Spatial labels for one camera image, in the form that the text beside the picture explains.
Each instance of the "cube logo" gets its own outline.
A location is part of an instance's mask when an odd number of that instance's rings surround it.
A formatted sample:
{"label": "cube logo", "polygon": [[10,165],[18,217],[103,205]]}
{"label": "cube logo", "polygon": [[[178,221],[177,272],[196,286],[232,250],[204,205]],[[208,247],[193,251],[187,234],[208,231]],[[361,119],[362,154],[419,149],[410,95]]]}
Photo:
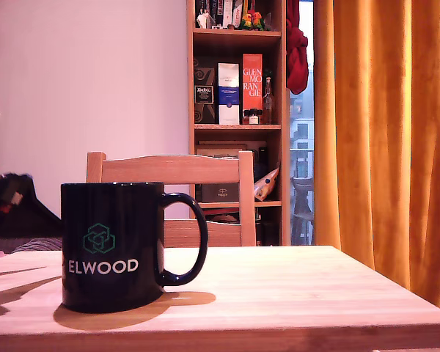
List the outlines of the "cube logo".
{"label": "cube logo", "polygon": [[116,247],[116,237],[109,233],[109,227],[94,224],[83,237],[83,248],[89,253],[105,254]]}

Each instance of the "black bag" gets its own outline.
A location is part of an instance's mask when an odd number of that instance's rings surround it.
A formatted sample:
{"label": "black bag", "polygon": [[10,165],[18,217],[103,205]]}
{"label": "black bag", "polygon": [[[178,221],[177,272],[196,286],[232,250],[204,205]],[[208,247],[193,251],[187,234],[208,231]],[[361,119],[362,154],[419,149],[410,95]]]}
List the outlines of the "black bag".
{"label": "black bag", "polygon": [[62,221],[36,198],[29,175],[0,175],[0,238],[62,237]]}

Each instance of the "orange curtain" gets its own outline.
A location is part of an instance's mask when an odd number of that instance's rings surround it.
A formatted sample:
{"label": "orange curtain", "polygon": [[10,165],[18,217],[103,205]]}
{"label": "orange curtain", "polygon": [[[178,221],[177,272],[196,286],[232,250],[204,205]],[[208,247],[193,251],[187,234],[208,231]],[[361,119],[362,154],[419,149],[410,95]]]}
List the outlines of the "orange curtain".
{"label": "orange curtain", "polygon": [[316,244],[440,307],[440,0],[315,0]]}

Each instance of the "red cloth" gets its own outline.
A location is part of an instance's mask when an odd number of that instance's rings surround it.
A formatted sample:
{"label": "red cloth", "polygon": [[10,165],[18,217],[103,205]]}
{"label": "red cloth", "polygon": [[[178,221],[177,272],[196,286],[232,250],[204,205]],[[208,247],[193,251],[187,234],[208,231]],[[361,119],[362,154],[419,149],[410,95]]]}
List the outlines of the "red cloth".
{"label": "red cloth", "polygon": [[308,38],[298,29],[299,4],[299,0],[287,0],[287,88],[293,94],[303,92],[308,85]]}

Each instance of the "wooden table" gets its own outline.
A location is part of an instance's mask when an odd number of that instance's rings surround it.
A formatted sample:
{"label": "wooden table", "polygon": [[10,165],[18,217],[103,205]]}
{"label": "wooden table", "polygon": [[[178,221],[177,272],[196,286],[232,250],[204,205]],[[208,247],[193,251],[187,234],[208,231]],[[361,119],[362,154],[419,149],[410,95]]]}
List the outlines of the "wooden table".
{"label": "wooden table", "polygon": [[[166,267],[196,255],[167,249]],[[209,248],[192,283],[105,315],[61,307],[61,264],[61,252],[0,258],[0,351],[440,348],[440,309],[332,247]]]}

